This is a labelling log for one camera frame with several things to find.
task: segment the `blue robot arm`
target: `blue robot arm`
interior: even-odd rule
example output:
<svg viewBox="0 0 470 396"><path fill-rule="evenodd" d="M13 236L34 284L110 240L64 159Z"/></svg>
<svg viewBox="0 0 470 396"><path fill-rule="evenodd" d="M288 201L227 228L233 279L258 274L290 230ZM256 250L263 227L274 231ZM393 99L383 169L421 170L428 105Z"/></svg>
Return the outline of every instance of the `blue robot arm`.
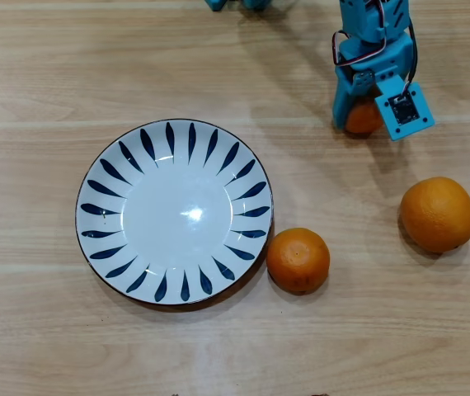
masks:
<svg viewBox="0 0 470 396"><path fill-rule="evenodd" d="M412 82L418 49L409 0L340 0L340 5L343 30L332 38L336 126L344 128L356 99L372 92L380 94L375 101L392 140L433 126L422 90ZM347 37L339 49L338 33Z"/></svg>
<svg viewBox="0 0 470 396"><path fill-rule="evenodd" d="M220 11L228 0L205 0L213 11ZM242 0L244 7L250 10L264 10L271 0Z"/></svg>

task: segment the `plate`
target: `plate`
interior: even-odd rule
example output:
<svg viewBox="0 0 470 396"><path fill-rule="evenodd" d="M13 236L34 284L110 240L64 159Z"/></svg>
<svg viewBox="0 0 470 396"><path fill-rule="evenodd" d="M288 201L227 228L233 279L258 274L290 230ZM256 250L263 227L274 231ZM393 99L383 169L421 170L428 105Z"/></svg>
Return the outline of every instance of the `plate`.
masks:
<svg viewBox="0 0 470 396"><path fill-rule="evenodd" d="M162 120L118 138L78 195L78 241L113 289L155 304L226 290L263 251L270 182L236 136L202 121Z"/></svg>

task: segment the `black wire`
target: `black wire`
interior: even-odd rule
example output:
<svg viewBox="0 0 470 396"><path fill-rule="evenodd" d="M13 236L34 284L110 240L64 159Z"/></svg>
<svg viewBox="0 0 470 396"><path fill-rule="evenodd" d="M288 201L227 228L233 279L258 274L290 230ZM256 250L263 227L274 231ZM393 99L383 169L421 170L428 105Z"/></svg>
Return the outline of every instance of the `black wire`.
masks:
<svg viewBox="0 0 470 396"><path fill-rule="evenodd" d="M409 77L407 79L406 89L403 93L407 92L407 89L413 82L413 78L416 74L416 68L418 67L418 44L416 43L415 27L413 26L411 18L409 18L409 35L413 40L413 64L411 66L411 71L409 72Z"/></svg>

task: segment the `wooden table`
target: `wooden table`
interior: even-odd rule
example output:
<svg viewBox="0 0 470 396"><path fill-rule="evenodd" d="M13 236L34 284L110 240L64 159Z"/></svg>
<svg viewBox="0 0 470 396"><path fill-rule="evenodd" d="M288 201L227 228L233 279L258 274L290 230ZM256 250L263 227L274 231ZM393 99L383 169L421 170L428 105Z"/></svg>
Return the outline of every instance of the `wooden table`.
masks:
<svg viewBox="0 0 470 396"><path fill-rule="evenodd" d="M290 4L0 0L0 396L470 395L470 243L428 256L397 222L423 178L470 191L470 2L412 2L439 124L401 143L331 127L339 3ZM261 265L207 304L153 309L92 273L73 218L86 170L172 117L256 151L275 231L331 249L319 291L289 295Z"/></svg>

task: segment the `orange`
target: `orange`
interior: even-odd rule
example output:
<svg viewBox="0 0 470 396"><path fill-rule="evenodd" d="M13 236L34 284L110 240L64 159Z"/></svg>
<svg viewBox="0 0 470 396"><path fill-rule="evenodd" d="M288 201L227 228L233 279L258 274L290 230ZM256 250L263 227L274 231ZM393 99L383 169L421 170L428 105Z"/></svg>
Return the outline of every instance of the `orange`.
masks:
<svg viewBox="0 0 470 396"><path fill-rule="evenodd" d="M328 277L331 256L325 241L309 229L287 229L271 242L268 272L289 291L315 290Z"/></svg>
<svg viewBox="0 0 470 396"><path fill-rule="evenodd" d="M470 239L470 196L447 177L411 187L403 196L400 216L411 238L430 252L447 252Z"/></svg>
<svg viewBox="0 0 470 396"><path fill-rule="evenodd" d="M352 107L345 130L352 134L370 134L382 126L383 118L374 100L363 98Z"/></svg>

